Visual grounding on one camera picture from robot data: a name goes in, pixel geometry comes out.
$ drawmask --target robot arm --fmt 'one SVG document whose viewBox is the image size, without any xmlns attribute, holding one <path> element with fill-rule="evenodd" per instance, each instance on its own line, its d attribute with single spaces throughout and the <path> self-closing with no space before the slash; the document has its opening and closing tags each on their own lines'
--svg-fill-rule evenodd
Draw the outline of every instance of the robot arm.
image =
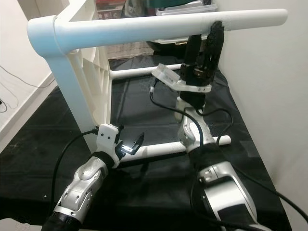
<svg viewBox="0 0 308 231">
<path fill-rule="evenodd" d="M 67 186 L 42 231 L 79 230 L 108 172 L 116 168 L 126 154 L 134 155 L 142 145 L 144 134 L 131 147 L 123 145 L 119 139 L 122 129 L 109 124 L 99 126 L 97 152 L 77 169 L 72 183 Z"/>
<path fill-rule="evenodd" d="M 190 36 L 180 75 L 162 64 L 152 74 L 170 88 L 181 90 L 176 109 L 192 116 L 202 130 L 203 143 L 200 143 L 200 131 L 195 122 L 175 113 L 180 123 L 178 138 L 186 148 L 199 184 L 198 191 L 194 190 L 194 201 L 203 205 L 203 213 L 209 218 L 269 230 L 258 224 L 253 199 L 216 145 L 203 117 L 197 113 L 204 107 L 205 93 L 211 91 L 223 42 L 224 27 L 221 22 L 215 22 L 205 41 L 202 57 L 199 56 L 201 35 Z"/>
</svg>

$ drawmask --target white wall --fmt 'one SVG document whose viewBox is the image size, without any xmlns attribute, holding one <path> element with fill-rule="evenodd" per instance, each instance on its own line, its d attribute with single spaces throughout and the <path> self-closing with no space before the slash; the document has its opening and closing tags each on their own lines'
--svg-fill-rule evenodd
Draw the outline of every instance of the white wall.
<svg viewBox="0 0 308 231">
<path fill-rule="evenodd" d="M 58 14 L 68 5 L 68 0 L 19 2 L 21 5 L 17 0 L 0 1 L 0 65 L 25 82 L 46 86 L 53 76 L 46 61 L 35 53 L 28 40 L 27 22 L 31 18 Z M 56 86 L 56 81 L 48 88 L 37 89 L 0 69 L 0 82 L 0 98 L 10 106 L 7 112 L 0 113 L 1 152 Z M 4 105 L 0 105 L 0 111 L 4 109 Z"/>
<path fill-rule="evenodd" d="M 285 8 L 280 27 L 225 33 L 219 67 L 276 189 L 308 213 L 308 1 L 216 0 L 220 11 Z M 307 223 L 284 206 L 295 231 Z"/>
</svg>

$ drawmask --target black tablecloth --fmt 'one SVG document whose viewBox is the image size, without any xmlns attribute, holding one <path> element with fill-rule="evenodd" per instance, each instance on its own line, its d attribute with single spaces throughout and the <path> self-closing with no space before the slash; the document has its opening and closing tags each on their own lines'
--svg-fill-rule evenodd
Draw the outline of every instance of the black tablecloth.
<svg viewBox="0 0 308 231">
<path fill-rule="evenodd" d="M 110 65 L 114 70 L 122 70 L 178 62 L 172 57 L 139 56 L 112 61 Z M 178 140 L 178 124 L 173 113 L 150 102 L 149 86 L 153 82 L 153 77 L 144 76 L 113 83 L 111 122 L 125 126 L 121 139 L 133 141 L 145 132 L 143 145 Z M 158 84 L 154 98 L 174 107 L 177 95 Z M 274 188 L 220 72 L 216 74 L 212 91 L 206 95 L 207 110 L 216 107 L 230 110 L 235 121 L 227 132 L 232 143 L 222 148 L 225 156 L 250 176 Z M 223 112 L 205 120 L 214 136 L 230 122 Z M 0 219 L 43 224 L 56 159 L 65 144 L 79 133 L 61 92 L 55 88 L 0 154 Z M 56 200 L 89 154 L 83 139 L 68 149 L 58 172 Z M 122 165 L 110 172 L 94 198 L 85 228 L 195 230 L 206 227 L 206 222 L 197 219 L 190 210 L 193 174 L 186 155 L 134 164 Z M 280 200 L 254 183 L 242 180 L 255 201 L 259 222 L 274 230 L 290 230 Z"/>
</svg>

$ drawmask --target power cord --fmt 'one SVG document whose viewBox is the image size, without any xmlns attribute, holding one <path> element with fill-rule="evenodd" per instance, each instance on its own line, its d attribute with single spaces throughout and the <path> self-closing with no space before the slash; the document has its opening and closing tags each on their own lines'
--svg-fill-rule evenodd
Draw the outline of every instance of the power cord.
<svg viewBox="0 0 308 231">
<path fill-rule="evenodd" d="M 294 204 L 290 199 L 288 199 L 287 197 L 285 197 L 284 195 L 282 195 L 280 192 L 277 192 L 275 190 L 272 190 L 268 187 L 266 187 L 264 184 L 260 183 L 259 181 L 257 181 L 256 179 L 252 178 L 251 176 L 247 175 L 246 173 L 244 173 L 243 171 L 241 171 L 238 167 L 232 165 L 233 168 L 241 173 L 244 177 L 246 177 L 247 179 L 249 179 L 250 181 L 252 181 L 253 183 L 261 186 L 263 189 L 269 191 L 270 193 L 280 197 L 281 199 L 283 199 L 286 203 L 288 203 L 293 209 L 295 209 L 304 219 L 305 221 L 308 223 L 308 215 L 300 208 L 298 207 L 296 204 Z"/>
<path fill-rule="evenodd" d="M 224 130 L 220 133 L 220 135 L 218 136 L 217 138 L 217 144 L 219 143 L 219 139 L 220 137 L 234 124 L 234 120 L 233 120 L 233 117 L 231 115 L 231 113 L 227 110 L 227 109 L 224 109 L 224 108 L 217 108 L 211 112 L 208 112 L 208 113 L 200 113 L 198 110 L 196 110 L 197 114 L 200 115 L 200 116 L 208 116 L 212 113 L 215 113 L 215 112 L 218 112 L 218 111 L 223 111 L 225 113 L 227 113 L 231 119 L 231 122 L 230 124 L 228 124 L 226 126 L 226 128 L 224 128 Z M 277 192 L 277 191 L 274 191 L 268 187 L 266 187 L 265 185 L 263 185 L 262 183 L 260 183 L 259 181 L 257 181 L 256 179 L 252 178 L 251 176 L 247 175 L 246 173 L 244 173 L 243 171 L 241 171 L 238 167 L 232 165 L 233 168 L 239 172 L 240 174 L 242 174 L 244 177 L 246 177 L 247 179 L 249 179 L 250 181 L 254 182 L 255 184 L 261 186 L 262 188 L 264 188 L 265 190 L 269 191 L 270 193 L 280 197 L 281 199 L 283 199 L 286 203 L 288 203 L 293 209 L 295 209 L 304 219 L 305 221 L 308 223 L 308 215 L 301 209 L 299 208 L 296 204 L 294 204 L 290 199 L 288 199 L 287 197 L 285 197 L 284 195 L 282 195 L 281 193 Z"/>
<path fill-rule="evenodd" d="M 4 111 L 1 111 L 0 113 L 5 113 L 8 110 L 8 106 L 6 105 L 6 103 L 0 98 L 0 101 L 4 104 L 5 109 Z"/>
<path fill-rule="evenodd" d="M 76 141 L 77 139 L 79 139 L 80 137 L 83 137 L 85 135 L 88 135 L 88 134 L 96 134 L 97 135 L 97 132 L 98 132 L 98 129 L 93 129 L 91 131 L 86 131 L 86 132 L 83 132 L 77 136 L 75 136 L 70 142 L 67 143 L 67 145 L 63 148 L 62 152 L 61 152 L 61 155 L 58 157 L 57 159 L 57 163 L 56 165 L 54 166 L 54 170 L 53 170 L 53 175 L 52 175 L 52 183 L 51 183 L 51 197 L 50 197 L 50 207 L 49 207 L 49 210 L 48 210 L 48 215 L 47 215 L 47 218 L 52 214 L 53 212 L 53 203 L 54 203 L 54 192 L 55 192 L 55 184 L 56 184 L 56 179 L 57 179 L 57 172 L 58 172 L 58 168 L 59 168 L 59 165 L 60 165 L 60 162 L 66 152 L 66 150 L 68 149 L 68 147 L 74 142 Z"/>
<path fill-rule="evenodd" d="M 9 93 L 11 93 L 11 94 L 14 96 L 14 98 L 17 100 L 17 104 L 16 104 L 15 107 L 11 107 L 11 105 L 9 105 L 8 103 L 6 103 L 11 109 L 16 109 L 16 108 L 18 107 L 18 105 L 19 105 L 19 100 L 18 100 L 17 96 L 16 96 L 10 89 L 8 89 L 3 83 L 0 82 L 0 85 L 2 85 L 2 86 L 3 86 Z"/>
<path fill-rule="evenodd" d="M 150 100 L 153 104 L 155 104 L 156 106 L 158 107 L 161 107 L 161 108 L 164 108 L 164 109 L 168 109 L 170 111 L 173 111 L 173 112 L 177 112 L 177 113 L 180 113 L 182 114 L 183 116 L 186 116 L 188 117 L 189 119 L 192 120 L 192 122 L 195 123 L 195 125 L 197 126 L 198 128 L 198 131 L 199 131 L 199 134 L 200 134 L 200 146 L 203 145 L 203 133 L 202 133 L 202 129 L 198 123 L 198 121 L 193 118 L 190 114 L 187 114 L 186 112 L 183 112 L 181 110 L 178 110 L 176 108 L 172 108 L 172 107 L 168 107 L 168 106 L 165 106 L 165 105 L 162 105 L 158 102 L 156 102 L 153 98 L 153 92 L 154 92 L 154 89 L 155 89 L 155 86 L 156 84 L 158 83 L 158 81 L 155 81 L 154 85 L 150 88 Z M 234 223 L 229 223 L 229 222 L 224 222 L 224 221 L 218 221 L 216 219 L 212 219 L 212 218 L 209 218 L 203 214 L 200 214 L 196 211 L 196 209 L 194 208 L 193 206 L 193 201 L 192 201 L 192 196 L 193 196 L 193 187 L 191 189 L 191 195 L 190 195 L 190 202 L 191 202 L 191 207 L 192 207 L 192 210 L 193 212 L 198 216 L 198 217 L 202 217 L 204 219 L 206 219 L 207 221 L 215 224 L 215 225 L 219 225 L 219 226 L 225 226 L 225 227 L 230 227 L 230 228 L 237 228 L 237 229 L 243 229 L 243 230 L 248 230 L 248 231 L 260 231 L 260 229 L 257 229 L 257 228 L 254 228 L 254 227 L 250 227 L 250 226 L 245 226 L 245 225 L 241 225 L 241 224 L 234 224 Z"/>
<path fill-rule="evenodd" d="M 22 81 L 23 83 L 25 83 L 25 84 L 27 84 L 27 85 L 32 86 L 32 87 L 35 87 L 35 88 L 46 88 L 46 87 L 48 87 L 51 83 L 53 83 L 53 81 L 55 80 L 55 79 L 53 79 L 49 84 L 47 84 L 47 85 L 44 86 L 44 87 L 38 87 L 38 86 L 35 86 L 35 85 L 32 85 L 32 84 L 30 84 L 30 83 L 25 82 L 25 81 L 22 80 L 20 77 L 18 77 L 18 76 L 16 76 L 16 75 L 12 74 L 12 73 L 9 72 L 8 70 L 6 70 L 3 66 L 0 65 L 0 67 L 1 67 L 6 73 L 8 73 L 9 75 L 11 75 L 11 76 L 13 76 L 13 77 L 19 79 L 20 81 Z"/>
<path fill-rule="evenodd" d="M 226 114 L 228 114 L 228 116 L 230 117 L 231 119 L 231 122 L 221 131 L 221 133 L 218 135 L 217 137 L 217 140 L 216 140 L 216 144 L 218 145 L 219 144 L 219 141 L 220 141 L 220 138 L 228 131 L 229 128 L 231 128 L 234 124 L 234 119 L 233 119 L 233 116 L 231 115 L 231 113 L 227 110 L 227 109 L 224 109 L 224 108 L 217 108 L 211 112 L 208 112 L 208 113 L 201 113 L 199 110 L 196 110 L 196 113 L 200 116 L 208 116 L 208 115 L 211 115 L 215 112 L 225 112 Z"/>
</svg>

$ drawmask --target plastic container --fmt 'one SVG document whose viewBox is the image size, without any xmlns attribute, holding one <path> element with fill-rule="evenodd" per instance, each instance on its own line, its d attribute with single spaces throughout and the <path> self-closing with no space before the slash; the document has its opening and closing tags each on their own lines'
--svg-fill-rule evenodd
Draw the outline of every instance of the plastic container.
<svg viewBox="0 0 308 231">
<path fill-rule="evenodd" d="M 202 2 L 199 1 L 193 1 L 190 3 L 187 3 L 182 6 L 174 6 L 174 7 L 167 7 L 164 10 L 156 9 L 156 15 L 157 16 L 164 16 L 164 15 L 177 15 L 177 14 L 188 14 L 188 13 L 208 13 L 208 12 L 215 12 L 217 11 L 218 7 L 216 4 L 211 5 L 203 5 Z M 207 35 L 202 35 L 202 40 L 205 40 L 207 38 Z M 188 37 L 182 37 L 182 38 L 171 38 L 171 39 L 158 39 L 154 40 L 152 42 L 159 43 L 159 44 L 181 44 L 186 43 L 188 40 Z"/>
</svg>

